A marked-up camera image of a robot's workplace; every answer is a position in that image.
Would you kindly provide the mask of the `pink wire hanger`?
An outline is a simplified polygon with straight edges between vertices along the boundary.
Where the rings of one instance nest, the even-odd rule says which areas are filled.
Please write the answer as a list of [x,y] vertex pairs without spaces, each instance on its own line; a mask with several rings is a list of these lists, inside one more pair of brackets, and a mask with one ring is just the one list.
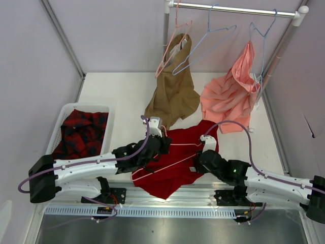
[[[163,135],[167,136],[168,134],[167,134],[167,129],[166,129],[166,127],[165,127],[164,125],[162,125],[162,128],[163,128],[163,130],[164,130]],[[200,146],[203,145],[203,144],[200,142],[199,144],[195,144],[195,143],[176,143],[176,144],[175,144],[175,143],[171,143],[170,145],[171,145],[171,146],[196,146],[196,147],[200,147]],[[152,175],[152,174],[154,174],[154,173],[157,173],[157,172],[163,171],[163,170],[165,170],[165,169],[167,169],[167,168],[170,168],[170,167],[172,167],[172,166],[174,166],[174,165],[177,165],[177,164],[179,164],[179,163],[181,163],[181,162],[183,162],[183,161],[185,161],[185,160],[187,160],[187,159],[189,159],[189,158],[191,158],[191,157],[194,157],[194,156],[195,156],[195,155],[192,155],[192,156],[187,157],[187,158],[185,158],[185,159],[183,159],[183,160],[180,160],[180,161],[178,161],[178,162],[175,162],[175,163],[173,163],[173,164],[171,164],[171,165],[165,166],[164,168],[161,168],[161,169],[158,169],[158,170],[154,170],[153,172],[150,172],[150,173],[148,173],[148,174],[146,174],[146,175],[144,175],[144,176],[141,176],[141,177],[138,177],[138,178],[136,178],[136,179],[133,179],[133,176],[134,176],[137,172],[144,170],[144,168],[140,168],[140,169],[136,170],[135,172],[133,172],[133,173],[130,175],[130,180],[131,180],[132,182],[135,182],[135,181],[140,180],[140,179],[142,179],[142,178],[148,177],[148,176],[150,176],[150,175]]]

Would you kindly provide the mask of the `red skirt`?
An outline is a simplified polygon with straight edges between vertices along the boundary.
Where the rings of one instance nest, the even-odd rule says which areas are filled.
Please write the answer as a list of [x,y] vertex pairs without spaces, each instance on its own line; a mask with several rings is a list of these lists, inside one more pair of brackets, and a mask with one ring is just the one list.
[[168,131],[168,136],[172,138],[169,153],[161,155],[157,162],[149,162],[146,169],[133,172],[134,186],[166,200],[182,185],[190,185],[202,177],[195,169],[194,159],[204,147],[200,137],[213,125],[214,122],[202,120],[187,129]]

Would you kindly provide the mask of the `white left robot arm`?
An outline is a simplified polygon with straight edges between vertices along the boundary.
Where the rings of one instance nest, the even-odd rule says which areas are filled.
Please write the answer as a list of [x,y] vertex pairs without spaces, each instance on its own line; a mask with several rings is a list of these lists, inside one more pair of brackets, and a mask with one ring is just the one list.
[[90,158],[55,160],[41,156],[28,172],[29,200],[45,203],[55,198],[76,197],[83,203],[94,199],[107,203],[111,190],[106,175],[118,175],[146,169],[152,161],[169,153],[172,139],[150,135],[112,152]]

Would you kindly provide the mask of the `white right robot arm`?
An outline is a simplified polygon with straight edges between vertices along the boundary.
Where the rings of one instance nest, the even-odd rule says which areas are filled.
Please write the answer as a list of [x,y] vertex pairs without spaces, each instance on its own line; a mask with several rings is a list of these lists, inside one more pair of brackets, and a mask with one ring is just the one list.
[[324,223],[324,177],[295,178],[254,168],[239,160],[226,160],[213,150],[197,154],[196,169],[211,173],[231,190],[215,191],[219,206],[282,205],[305,212],[318,223]]

